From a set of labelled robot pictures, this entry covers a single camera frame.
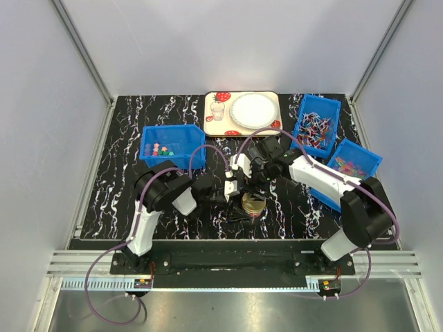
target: blue plastic bin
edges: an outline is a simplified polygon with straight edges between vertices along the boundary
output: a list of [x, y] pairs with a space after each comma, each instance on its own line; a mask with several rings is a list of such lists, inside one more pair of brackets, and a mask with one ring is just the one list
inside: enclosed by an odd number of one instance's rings
[[[174, 152], [173, 156], [153, 156], [154, 143], [160, 148], [167, 147]], [[177, 124], [172, 126], [148, 126], [143, 128], [141, 138], [140, 160], [149, 167], [171, 160], [178, 168], [187, 170], [192, 153], [205, 144], [205, 133], [195, 124]], [[200, 149], [192, 160], [192, 168], [203, 168], [206, 165], [206, 149]]]
[[[335, 137], [337, 135], [338, 122], [340, 120], [340, 108], [341, 102], [338, 100], [332, 100], [327, 98], [317, 97], [316, 95], [305, 95], [300, 111], [298, 112], [298, 121], [295, 129], [293, 130], [293, 135], [297, 137], [300, 131], [300, 125], [305, 114], [317, 113], [320, 118], [331, 119], [332, 123], [326, 133], [326, 139], [324, 141], [324, 149], [318, 149], [316, 147], [307, 147], [303, 145], [306, 152], [311, 156], [327, 158], [334, 147]], [[297, 145], [292, 142], [291, 149], [295, 149]]]
[[[337, 157], [343, 159], [347, 163], [352, 161], [355, 167], [358, 167], [363, 172], [361, 175], [362, 179], [373, 176], [383, 160], [382, 157], [361, 147], [358, 144], [355, 144], [354, 142], [351, 142], [347, 138], [340, 143], [327, 166], [338, 170], [339, 165], [336, 161]], [[335, 203], [329, 197], [321, 194], [319, 191], [311, 189], [311, 195], [321, 201], [323, 204], [341, 212], [339, 204]]]

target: colorful toy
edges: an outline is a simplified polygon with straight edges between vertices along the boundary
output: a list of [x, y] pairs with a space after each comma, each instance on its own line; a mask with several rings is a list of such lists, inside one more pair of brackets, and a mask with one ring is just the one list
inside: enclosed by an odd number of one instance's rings
[[356, 178], [366, 177], [366, 173], [361, 170], [361, 167], [354, 165], [352, 161], [347, 163], [340, 157], [336, 157], [335, 161], [337, 162], [337, 165], [335, 165], [333, 169], [336, 171]]
[[[145, 146], [145, 153], [147, 154], [147, 152], [149, 151], [151, 145], [150, 144], [146, 144]], [[168, 151], [167, 147], [160, 147], [159, 143], [155, 143], [154, 144], [154, 148], [152, 149], [152, 155], [153, 156], [173, 156], [174, 152], [172, 151]]]
[[331, 123], [330, 118], [322, 119], [317, 113], [304, 114], [297, 135], [298, 141], [308, 147], [324, 149], [326, 133]]

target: gray wall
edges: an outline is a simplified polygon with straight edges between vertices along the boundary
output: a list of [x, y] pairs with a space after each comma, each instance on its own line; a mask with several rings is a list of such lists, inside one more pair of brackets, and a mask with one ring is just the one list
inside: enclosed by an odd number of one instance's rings
[[357, 105], [443, 326], [443, 2], [416, 1]]
[[64, 0], [114, 95], [351, 93], [401, 0]]
[[0, 45], [0, 326], [22, 332], [66, 241], [105, 104], [50, 1], [4, 1]]

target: black marble table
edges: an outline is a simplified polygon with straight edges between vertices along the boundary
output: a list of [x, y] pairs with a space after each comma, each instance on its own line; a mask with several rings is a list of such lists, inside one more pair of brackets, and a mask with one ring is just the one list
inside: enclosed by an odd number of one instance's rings
[[[323, 96], [341, 101], [340, 124], [334, 149], [344, 138], [359, 142], [345, 95]], [[279, 95], [284, 130], [293, 130], [302, 98], [303, 94]], [[144, 126], [194, 123], [202, 127], [203, 121], [204, 95], [119, 97], [80, 238], [119, 240], [129, 234], [135, 210], [132, 185], [136, 174], [147, 169], [145, 162], [138, 159]], [[281, 138], [281, 143], [289, 148], [290, 141], [286, 139]], [[220, 148], [226, 157], [235, 154], [243, 140], [206, 138], [208, 144]], [[203, 172], [213, 174], [218, 185], [222, 186], [224, 164], [212, 149], [207, 149], [206, 154], [206, 169]], [[207, 209], [196, 221], [189, 221], [173, 211], [161, 216], [154, 238], [316, 239], [334, 234], [339, 225], [340, 214], [312, 197], [306, 186], [294, 187], [278, 179], [270, 183], [269, 193], [266, 195], [266, 210], [253, 225], [229, 222], [224, 209], [218, 207]]]

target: metal frame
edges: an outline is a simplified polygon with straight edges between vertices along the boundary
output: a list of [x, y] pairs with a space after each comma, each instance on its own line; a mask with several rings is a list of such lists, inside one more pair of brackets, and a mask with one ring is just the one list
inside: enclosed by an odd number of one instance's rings
[[405, 19], [406, 14], [408, 14], [414, 2], [415, 0], [403, 0], [401, 2], [399, 9], [395, 13], [394, 18], [390, 22], [389, 27], [385, 32], [385, 35], [381, 39], [380, 44], [378, 45], [374, 55], [372, 56], [372, 59], [369, 62], [368, 67], [365, 69], [363, 76], [361, 77], [359, 83], [357, 84], [357, 87], [355, 88], [353, 94], [351, 95], [351, 99], [353, 101], [359, 99], [361, 92], [365, 88], [365, 85], [368, 83], [368, 80], [370, 79], [372, 73], [379, 64], [381, 57], [383, 57], [383, 54], [385, 53], [386, 49], [391, 43], [392, 38], [399, 29], [401, 23]]
[[[99, 250], [58, 250], [54, 252], [51, 260], [48, 274], [46, 277], [46, 287], [42, 291], [42, 298], [39, 315], [34, 324], [33, 331], [47, 332], [51, 325], [51, 319], [54, 313], [57, 298], [61, 290], [82, 290], [84, 277], [91, 263], [101, 255]], [[432, 306], [429, 302], [428, 294], [424, 287], [422, 274], [420, 273], [417, 259], [412, 251], [385, 251], [377, 250], [371, 252], [372, 273], [370, 279], [402, 279], [405, 283], [410, 302], [414, 311], [415, 318], [420, 331], [439, 331], [439, 326], [435, 320]], [[150, 275], [110, 275], [109, 267], [112, 260], [112, 254], [102, 258], [93, 273], [91, 274], [91, 291], [130, 291], [130, 285], [134, 283], [135, 278], [149, 279]], [[368, 258], [365, 252], [356, 252], [353, 255], [356, 275], [342, 276], [343, 279], [363, 279], [368, 269]], [[243, 288], [230, 291], [254, 291], [279, 293], [288, 291], [308, 291], [315, 292], [318, 287], [320, 276], [309, 276], [309, 289], [292, 288], [265, 288], [247, 290]], [[152, 291], [226, 291], [221, 289], [162, 289], [153, 288]]]
[[112, 100], [114, 97], [110, 94], [108, 88], [106, 87], [105, 82], [103, 82], [102, 77], [100, 76], [96, 65], [93, 63], [91, 56], [88, 53], [88, 50], [84, 46], [84, 43], [82, 41], [82, 38], [80, 37], [77, 29], [75, 28], [75, 25], [73, 23], [72, 18], [69, 16], [69, 13], [63, 4], [62, 0], [50, 0], [50, 2], [53, 4], [54, 9], [56, 10], [59, 18], [61, 19], [63, 26], [65, 27], [69, 38], [74, 43], [75, 48], [78, 51], [78, 54], [83, 60], [84, 65], [86, 66], [89, 74], [91, 74], [91, 77], [93, 81], [96, 83], [98, 90], [100, 91], [100, 94], [102, 95], [103, 99], [109, 106], [112, 103]]

